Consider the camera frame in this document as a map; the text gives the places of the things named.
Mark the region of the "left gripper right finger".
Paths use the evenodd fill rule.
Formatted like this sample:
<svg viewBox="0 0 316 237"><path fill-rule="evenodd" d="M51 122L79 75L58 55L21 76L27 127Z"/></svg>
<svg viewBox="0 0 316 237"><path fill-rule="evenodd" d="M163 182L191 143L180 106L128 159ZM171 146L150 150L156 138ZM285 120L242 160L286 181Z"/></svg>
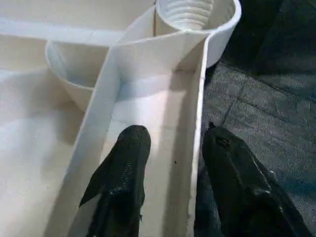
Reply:
<svg viewBox="0 0 316 237"><path fill-rule="evenodd" d="M224 236L311 236L288 194L242 139L210 122L202 157Z"/></svg>

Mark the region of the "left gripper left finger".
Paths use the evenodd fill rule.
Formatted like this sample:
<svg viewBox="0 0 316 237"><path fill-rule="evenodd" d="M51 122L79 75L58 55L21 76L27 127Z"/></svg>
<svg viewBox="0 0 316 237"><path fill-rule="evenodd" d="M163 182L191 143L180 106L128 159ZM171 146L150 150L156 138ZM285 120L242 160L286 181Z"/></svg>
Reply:
<svg viewBox="0 0 316 237"><path fill-rule="evenodd" d="M87 237L136 237L145 200L144 176L151 149L146 127L131 125L91 176L79 207L91 205Z"/></svg>

